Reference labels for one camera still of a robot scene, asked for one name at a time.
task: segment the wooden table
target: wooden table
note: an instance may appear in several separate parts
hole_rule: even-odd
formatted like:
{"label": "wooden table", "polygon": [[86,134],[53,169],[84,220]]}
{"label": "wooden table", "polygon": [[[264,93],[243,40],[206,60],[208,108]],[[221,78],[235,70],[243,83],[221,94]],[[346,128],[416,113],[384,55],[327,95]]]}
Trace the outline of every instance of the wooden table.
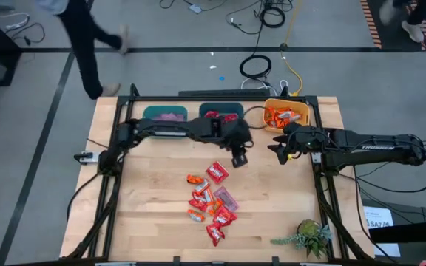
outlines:
{"label": "wooden table", "polygon": [[[98,100],[90,139],[108,144],[116,101],[117,98]],[[135,102],[132,116],[142,117],[147,106],[181,105],[187,108],[189,119],[192,119],[198,116],[200,104]],[[263,105],[263,102],[242,104],[246,110],[250,106]],[[336,98],[319,98],[319,110],[323,126],[343,128]],[[261,114],[262,109],[253,110],[246,120],[260,126]],[[249,163],[236,169],[231,165],[231,152],[189,139],[148,138],[132,149],[124,163],[109,260],[171,262],[173,256],[180,256],[183,262],[270,262],[272,256],[278,256],[281,262],[307,261],[304,250],[295,250],[292,245],[272,245],[269,241],[295,233],[304,219],[320,221],[310,157],[302,156],[281,166],[276,155],[267,149],[267,145],[274,144],[272,138],[277,134],[265,130],[253,130],[252,134],[254,148],[246,154]],[[101,151],[103,148],[87,143],[87,150]],[[205,222],[197,223],[186,213],[191,208],[188,200],[192,198],[193,189],[193,185],[186,182],[186,175],[206,177],[205,170],[216,160],[229,170],[230,177],[221,185],[240,207],[238,219],[224,228],[226,239],[215,248],[205,230],[212,218],[206,215]],[[82,166],[77,187],[95,173],[95,165]],[[335,177],[335,183],[344,226],[363,250],[373,256],[372,244],[359,225],[354,182]],[[100,185],[101,177],[73,202],[61,256],[73,251],[92,226]],[[362,204],[359,208],[363,215]],[[105,227],[98,238],[98,255],[104,234]],[[336,236],[334,253],[335,257],[340,257]],[[310,256],[308,261],[316,259]]]}

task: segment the person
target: person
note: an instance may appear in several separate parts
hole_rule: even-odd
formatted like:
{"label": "person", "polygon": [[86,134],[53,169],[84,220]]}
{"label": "person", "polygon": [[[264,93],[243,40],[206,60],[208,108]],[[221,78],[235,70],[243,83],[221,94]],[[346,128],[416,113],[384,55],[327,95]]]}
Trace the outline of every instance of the person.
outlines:
{"label": "person", "polygon": [[128,50],[128,26],[121,25],[119,35],[106,33],[95,23],[84,0],[37,0],[37,2],[40,7],[59,17],[64,25],[88,96],[96,100],[100,96],[115,95],[121,88],[120,83],[106,86],[100,83],[95,57],[95,39],[125,55]]}
{"label": "person", "polygon": [[[384,25],[389,25],[399,13],[399,9],[408,4],[410,0],[386,0],[379,10],[379,17]],[[415,42],[424,41],[422,23],[426,19],[426,0],[419,0],[418,4],[406,21],[402,22],[402,28]]]}

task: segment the orange bin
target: orange bin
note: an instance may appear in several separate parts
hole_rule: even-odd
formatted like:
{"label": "orange bin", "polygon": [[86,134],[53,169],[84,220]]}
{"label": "orange bin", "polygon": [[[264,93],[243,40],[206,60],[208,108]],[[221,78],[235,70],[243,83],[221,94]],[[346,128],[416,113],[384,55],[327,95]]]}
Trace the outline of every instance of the orange bin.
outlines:
{"label": "orange bin", "polygon": [[[264,107],[265,108],[272,107],[274,109],[287,108],[287,107],[292,108],[292,111],[302,115],[302,117],[299,120],[295,121],[295,123],[298,123],[302,126],[310,125],[310,109],[304,103],[294,102],[290,100],[268,99],[265,101]],[[266,130],[270,132],[282,133],[282,129],[276,129],[270,126],[267,126]]]}

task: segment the plastic container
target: plastic container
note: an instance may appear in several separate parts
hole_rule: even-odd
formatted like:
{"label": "plastic container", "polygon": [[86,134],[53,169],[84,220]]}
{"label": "plastic container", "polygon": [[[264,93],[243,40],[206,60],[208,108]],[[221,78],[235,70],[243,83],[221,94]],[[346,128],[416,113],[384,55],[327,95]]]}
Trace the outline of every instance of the plastic container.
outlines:
{"label": "plastic container", "polygon": [[236,114],[242,117],[244,108],[241,103],[203,103],[198,111],[200,117],[204,117],[208,111],[219,112],[220,115]]}
{"label": "plastic container", "polygon": [[[268,99],[264,103],[264,107],[265,108],[272,107],[274,109],[290,107],[290,108],[292,108],[292,111],[297,112],[297,113],[302,115],[302,117],[299,120],[295,121],[295,123],[298,123],[302,126],[310,125],[310,109],[304,103],[294,102],[294,101],[290,101],[290,100]],[[276,129],[276,128],[272,128],[270,126],[267,126],[265,128],[265,130],[270,131],[270,132],[276,132],[276,133],[282,133],[283,132],[282,129]]]}
{"label": "plastic container", "polygon": [[183,115],[183,120],[187,121],[188,112],[183,106],[149,106],[144,110],[142,118],[155,118],[163,114]]}

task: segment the small plant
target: small plant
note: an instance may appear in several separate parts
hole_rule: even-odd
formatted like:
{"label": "small plant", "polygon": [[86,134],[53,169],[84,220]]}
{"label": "small plant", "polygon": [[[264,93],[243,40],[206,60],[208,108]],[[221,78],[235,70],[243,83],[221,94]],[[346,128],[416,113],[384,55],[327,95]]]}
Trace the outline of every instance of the small plant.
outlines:
{"label": "small plant", "polygon": [[318,222],[307,219],[303,220],[299,225],[296,234],[283,239],[272,239],[271,243],[274,245],[288,245],[295,242],[297,250],[306,248],[307,256],[313,252],[320,259],[321,254],[326,252],[326,245],[329,239],[331,239],[331,232],[328,225],[322,227]]}

